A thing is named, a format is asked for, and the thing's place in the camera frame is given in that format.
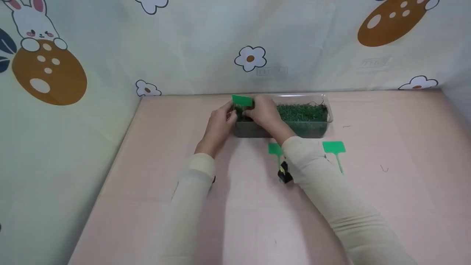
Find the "brown egg illustration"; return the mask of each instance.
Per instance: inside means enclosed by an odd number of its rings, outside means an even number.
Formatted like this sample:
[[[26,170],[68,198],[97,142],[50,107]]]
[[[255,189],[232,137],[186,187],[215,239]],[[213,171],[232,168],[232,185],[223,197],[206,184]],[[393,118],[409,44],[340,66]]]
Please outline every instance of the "brown egg illustration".
[[[87,89],[87,76],[80,62],[52,41],[38,42],[38,51],[21,48],[13,58],[12,69],[18,82],[32,96],[52,105],[79,101]]]
[[[358,31],[358,41],[378,47],[401,38],[419,23],[429,1],[386,0],[365,19]]]

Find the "long sleeve shirt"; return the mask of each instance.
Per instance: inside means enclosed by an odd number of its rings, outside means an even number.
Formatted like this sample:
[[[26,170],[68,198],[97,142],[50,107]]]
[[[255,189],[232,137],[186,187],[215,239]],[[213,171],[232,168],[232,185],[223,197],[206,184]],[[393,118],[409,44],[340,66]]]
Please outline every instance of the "long sleeve shirt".
[[[416,264],[380,213],[358,196],[320,146],[293,136],[282,148],[294,182],[327,220],[353,264]],[[190,158],[165,217],[157,264],[196,264],[197,225],[214,171],[210,156]]]

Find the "clear plastic container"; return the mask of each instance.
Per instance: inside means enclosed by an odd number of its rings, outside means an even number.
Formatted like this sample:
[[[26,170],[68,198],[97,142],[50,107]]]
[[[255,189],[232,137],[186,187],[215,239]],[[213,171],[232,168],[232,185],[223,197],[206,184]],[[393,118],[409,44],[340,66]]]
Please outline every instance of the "clear plastic container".
[[[286,122],[289,127],[302,138],[322,138],[333,121],[329,101],[324,94],[318,95],[273,95],[273,101],[278,104],[324,104],[327,107],[326,122]],[[271,138],[271,135],[255,122],[236,122],[233,133],[239,138]]]

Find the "artificial grass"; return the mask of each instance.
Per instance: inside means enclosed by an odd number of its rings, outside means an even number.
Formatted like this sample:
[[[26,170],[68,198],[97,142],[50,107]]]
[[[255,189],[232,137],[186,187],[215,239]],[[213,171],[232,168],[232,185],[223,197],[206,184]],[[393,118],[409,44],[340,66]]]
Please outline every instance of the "artificial grass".
[[[276,107],[280,113],[281,119],[285,122],[326,122],[327,121],[327,106],[324,104],[311,105],[311,104],[296,104],[296,105],[283,105],[280,104]],[[247,107],[239,105],[234,106],[237,112],[237,122],[251,122],[252,119],[242,115],[242,112]]]

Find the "person's left hand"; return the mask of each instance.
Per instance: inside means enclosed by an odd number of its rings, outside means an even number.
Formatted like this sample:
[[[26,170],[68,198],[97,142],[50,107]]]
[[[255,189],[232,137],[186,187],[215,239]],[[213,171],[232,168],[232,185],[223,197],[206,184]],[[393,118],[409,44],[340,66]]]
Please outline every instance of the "person's left hand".
[[[237,120],[236,111],[229,112],[231,107],[232,101],[229,101],[211,113],[203,139],[196,146],[195,154],[205,153],[212,158],[216,156]]]

